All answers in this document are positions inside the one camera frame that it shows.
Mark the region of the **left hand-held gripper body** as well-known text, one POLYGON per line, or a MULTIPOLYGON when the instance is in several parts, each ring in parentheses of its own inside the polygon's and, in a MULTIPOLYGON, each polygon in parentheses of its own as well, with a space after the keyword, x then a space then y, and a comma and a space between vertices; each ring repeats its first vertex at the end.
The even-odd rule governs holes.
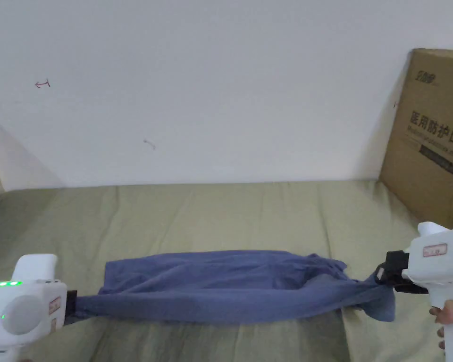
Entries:
POLYGON ((53 254, 20 257, 10 280, 0 280, 0 362, 62 328, 76 311, 77 292, 56 279, 53 254))

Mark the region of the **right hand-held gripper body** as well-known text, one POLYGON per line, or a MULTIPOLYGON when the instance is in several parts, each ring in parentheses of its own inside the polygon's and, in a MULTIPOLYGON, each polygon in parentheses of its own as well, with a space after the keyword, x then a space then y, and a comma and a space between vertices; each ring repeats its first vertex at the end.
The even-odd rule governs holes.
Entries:
POLYGON ((453 300, 453 229, 421 222, 418 232, 406 250, 387 252, 383 263, 395 269, 395 291, 428 294, 432 307, 443 308, 453 300))

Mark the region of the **person's right hand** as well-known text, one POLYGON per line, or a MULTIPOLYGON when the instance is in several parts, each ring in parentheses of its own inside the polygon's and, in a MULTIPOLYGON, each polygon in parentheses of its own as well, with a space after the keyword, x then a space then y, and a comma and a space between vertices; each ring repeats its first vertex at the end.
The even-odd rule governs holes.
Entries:
POLYGON ((431 307, 429 314, 435 317, 435 323, 442 325, 436 331, 436 335, 441 338, 438 346, 445 350, 445 326, 453 324, 453 300, 447 300, 443 308, 431 307))

